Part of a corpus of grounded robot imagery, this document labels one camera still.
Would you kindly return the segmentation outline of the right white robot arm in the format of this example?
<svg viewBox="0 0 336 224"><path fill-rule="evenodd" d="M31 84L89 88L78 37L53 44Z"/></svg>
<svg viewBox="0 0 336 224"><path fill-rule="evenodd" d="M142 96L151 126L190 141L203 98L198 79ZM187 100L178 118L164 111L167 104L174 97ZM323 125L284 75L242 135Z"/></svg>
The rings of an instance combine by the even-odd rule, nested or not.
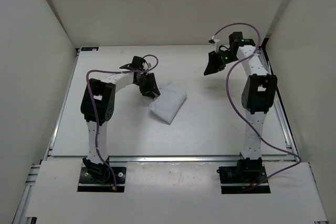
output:
<svg viewBox="0 0 336 224"><path fill-rule="evenodd" d="M215 49L208 54L204 75L222 71L227 64L237 61L242 64L247 76L241 95L247 120L241 158L236 166L218 170L227 183L247 182L260 176L263 171L260 136L266 115L274 103L277 77L263 67L254 41L243 38L242 32L230 34L229 48L221 45L216 38L211 38L209 43Z"/></svg>

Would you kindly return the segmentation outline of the white skirt cloth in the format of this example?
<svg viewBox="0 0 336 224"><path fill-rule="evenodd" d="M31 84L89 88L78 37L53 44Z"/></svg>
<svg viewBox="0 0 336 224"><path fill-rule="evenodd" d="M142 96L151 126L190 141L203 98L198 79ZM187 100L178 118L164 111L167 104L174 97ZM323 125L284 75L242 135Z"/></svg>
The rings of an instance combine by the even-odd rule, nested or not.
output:
<svg viewBox="0 0 336 224"><path fill-rule="evenodd" d="M157 98L144 97L143 101L152 113L167 124L171 124L178 113L187 93L178 85L168 82L159 86L160 96Z"/></svg>

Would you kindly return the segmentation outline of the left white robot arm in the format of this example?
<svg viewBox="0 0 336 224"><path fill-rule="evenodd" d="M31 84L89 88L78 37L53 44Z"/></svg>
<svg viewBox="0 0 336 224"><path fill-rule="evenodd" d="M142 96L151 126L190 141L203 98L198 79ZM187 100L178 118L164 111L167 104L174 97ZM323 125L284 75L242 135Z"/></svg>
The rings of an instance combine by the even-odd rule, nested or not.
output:
<svg viewBox="0 0 336 224"><path fill-rule="evenodd" d="M144 97L160 96L152 70L155 55L134 56L118 71L93 69L86 73L86 89L80 106L89 131L89 154L83 159L87 172L98 182L115 178L107 151L107 124L114 113L116 93L128 85L139 87Z"/></svg>

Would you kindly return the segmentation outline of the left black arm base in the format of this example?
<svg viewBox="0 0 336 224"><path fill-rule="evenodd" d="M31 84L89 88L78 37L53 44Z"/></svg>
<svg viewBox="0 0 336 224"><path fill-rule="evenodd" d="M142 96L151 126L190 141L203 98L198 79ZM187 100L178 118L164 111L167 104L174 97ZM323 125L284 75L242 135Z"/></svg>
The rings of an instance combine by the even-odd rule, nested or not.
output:
<svg viewBox="0 0 336 224"><path fill-rule="evenodd" d="M127 168L112 166L114 179L111 170L105 164L94 164L85 158L81 167L77 191L97 193L123 193Z"/></svg>

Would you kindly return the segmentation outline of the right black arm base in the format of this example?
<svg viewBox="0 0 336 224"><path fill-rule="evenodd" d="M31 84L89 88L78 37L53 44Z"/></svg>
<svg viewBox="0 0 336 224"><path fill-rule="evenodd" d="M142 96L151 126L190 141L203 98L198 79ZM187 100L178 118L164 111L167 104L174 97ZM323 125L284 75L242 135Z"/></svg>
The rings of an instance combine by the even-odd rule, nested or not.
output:
<svg viewBox="0 0 336 224"><path fill-rule="evenodd" d="M220 166L217 174L223 195L271 193L261 158L242 158L237 161L236 166Z"/></svg>

